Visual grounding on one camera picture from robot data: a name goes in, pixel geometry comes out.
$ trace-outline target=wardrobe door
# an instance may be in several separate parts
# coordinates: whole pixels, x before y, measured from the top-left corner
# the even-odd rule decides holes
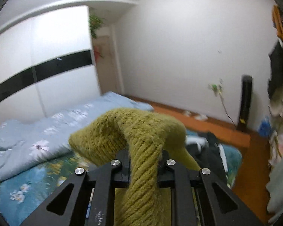
[[[44,117],[31,61],[31,25],[27,19],[0,34],[0,124],[30,123]]]
[[[46,116],[100,95],[88,21],[87,6],[59,9],[34,19],[32,61]]]

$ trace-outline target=yellow knit sweater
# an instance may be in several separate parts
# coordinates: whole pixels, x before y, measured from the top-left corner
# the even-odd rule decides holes
[[[185,149],[186,129],[173,117],[120,108],[106,112],[89,126],[73,133],[70,146],[100,166],[115,159],[128,144],[131,181],[116,189],[114,225],[171,225],[170,189],[159,189],[158,163],[162,150],[189,169],[200,167]]]

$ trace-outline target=door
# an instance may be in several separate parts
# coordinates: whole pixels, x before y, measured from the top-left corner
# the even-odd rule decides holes
[[[94,48],[97,47],[100,53],[96,67],[102,94],[108,91],[117,93],[117,71],[111,54],[109,37],[99,36],[97,39],[92,39],[92,45]]]

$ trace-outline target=black horizontal panel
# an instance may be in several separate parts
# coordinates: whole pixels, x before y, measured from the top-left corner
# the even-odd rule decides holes
[[[32,68],[12,76],[0,84],[0,102],[12,94],[35,83]]]
[[[92,60],[90,50],[52,59],[35,66],[37,81],[91,64]]]

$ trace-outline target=black tower speaker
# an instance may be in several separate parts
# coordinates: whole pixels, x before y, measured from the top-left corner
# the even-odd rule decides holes
[[[248,116],[250,113],[251,99],[253,92],[253,78],[249,75],[243,75],[242,78],[242,95],[240,115],[238,119],[237,130],[246,132],[248,125]]]

